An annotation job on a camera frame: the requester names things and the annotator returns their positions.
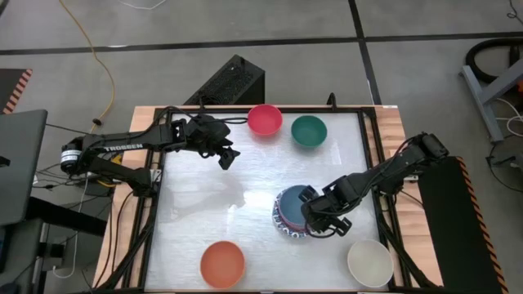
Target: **green bowl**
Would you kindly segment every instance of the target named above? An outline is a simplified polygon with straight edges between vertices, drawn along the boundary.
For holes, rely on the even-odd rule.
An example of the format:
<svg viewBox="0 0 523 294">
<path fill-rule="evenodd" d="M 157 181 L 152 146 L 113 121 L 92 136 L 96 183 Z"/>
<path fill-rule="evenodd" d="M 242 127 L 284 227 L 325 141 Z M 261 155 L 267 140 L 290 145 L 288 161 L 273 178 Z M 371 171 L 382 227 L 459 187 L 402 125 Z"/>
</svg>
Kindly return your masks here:
<svg viewBox="0 0 523 294">
<path fill-rule="evenodd" d="M 294 140 L 302 146 L 318 147 L 327 137 L 324 122 L 312 115 L 303 115 L 293 122 L 291 132 Z"/>
</svg>

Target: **white bowl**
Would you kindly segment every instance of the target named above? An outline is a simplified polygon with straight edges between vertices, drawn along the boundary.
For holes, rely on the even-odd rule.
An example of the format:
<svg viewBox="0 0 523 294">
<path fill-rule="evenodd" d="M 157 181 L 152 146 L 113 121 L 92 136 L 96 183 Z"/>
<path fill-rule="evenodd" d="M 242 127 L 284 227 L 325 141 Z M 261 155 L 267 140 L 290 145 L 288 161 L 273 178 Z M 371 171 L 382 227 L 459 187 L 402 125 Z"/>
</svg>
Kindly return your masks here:
<svg viewBox="0 0 523 294">
<path fill-rule="evenodd" d="M 367 287 L 385 286 L 394 272 L 391 253 L 374 240 L 354 243 L 346 262 L 354 278 Z"/>
</svg>

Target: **gray equipment stand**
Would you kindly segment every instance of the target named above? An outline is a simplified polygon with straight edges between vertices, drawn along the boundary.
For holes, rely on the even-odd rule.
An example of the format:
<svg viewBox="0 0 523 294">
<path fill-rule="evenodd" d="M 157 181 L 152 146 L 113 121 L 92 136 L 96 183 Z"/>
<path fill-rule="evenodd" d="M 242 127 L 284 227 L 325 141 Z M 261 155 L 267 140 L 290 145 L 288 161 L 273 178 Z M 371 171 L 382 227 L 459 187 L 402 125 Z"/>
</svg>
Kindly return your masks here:
<svg viewBox="0 0 523 294">
<path fill-rule="evenodd" d="M 496 98 L 505 94 L 523 78 L 523 60 L 517 61 L 485 88 L 481 87 L 470 66 L 463 66 L 461 74 L 467 81 L 468 87 L 471 89 L 474 101 L 480 110 L 481 117 L 483 117 L 483 121 L 489 130 L 490 139 L 494 143 L 503 141 L 503 133 L 499 128 L 498 121 L 496 120 L 496 116 L 492 109 L 492 102 L 494 102 Z"/>
</svg>

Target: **white table surface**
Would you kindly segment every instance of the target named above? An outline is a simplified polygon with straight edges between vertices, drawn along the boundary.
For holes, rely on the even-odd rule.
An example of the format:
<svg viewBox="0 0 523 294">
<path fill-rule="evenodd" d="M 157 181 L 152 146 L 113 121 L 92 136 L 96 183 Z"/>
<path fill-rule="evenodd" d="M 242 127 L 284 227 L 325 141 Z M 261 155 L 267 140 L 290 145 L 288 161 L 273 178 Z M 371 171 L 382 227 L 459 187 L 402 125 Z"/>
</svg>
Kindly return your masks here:
<svg viewBox="0 0 523 294">
<path fill-rule="evenodd" d="M 199 262 L 205 249 L 219 240 L 234 241 L 245 255 L 245 275 L 232 290 L 366 288 L 351 276 L 346 255 L 356 241 L 378 240 L 371 196 L 346 214 L 353 226 L 343 238 L 292 239 L 273 225 L 272 207 L 283 189 L 312 185 L 321 191 L 339 176 L 367 170 L 356 114 L 312 114 L 329 132 L 317 149 L 293 142 L 290 127 L 301 115 L 284 114 L 277 137 L 264 140 L 246 124 L 230 125 L 228 139 L 241 155 L 228 171 L 220 168 L 218 157 L 167 154 L 146 290 L 209 289 Z"/>
</svg>

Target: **orange bowl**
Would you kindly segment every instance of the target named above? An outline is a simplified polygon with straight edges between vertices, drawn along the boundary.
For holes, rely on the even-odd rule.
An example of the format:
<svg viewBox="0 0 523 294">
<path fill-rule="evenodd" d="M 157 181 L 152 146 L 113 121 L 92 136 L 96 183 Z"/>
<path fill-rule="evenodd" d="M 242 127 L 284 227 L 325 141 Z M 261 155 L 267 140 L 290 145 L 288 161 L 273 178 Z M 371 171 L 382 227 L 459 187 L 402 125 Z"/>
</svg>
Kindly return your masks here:
<svg viewBox="0 0 523 294">
<path fill-rule="evenodd" d="M 216 242 L 203 253 L 199 270 L 209 286 L 217 289 L 233 287 L 244 276 L 244 254 L 232 242 Z"/>
</svg>

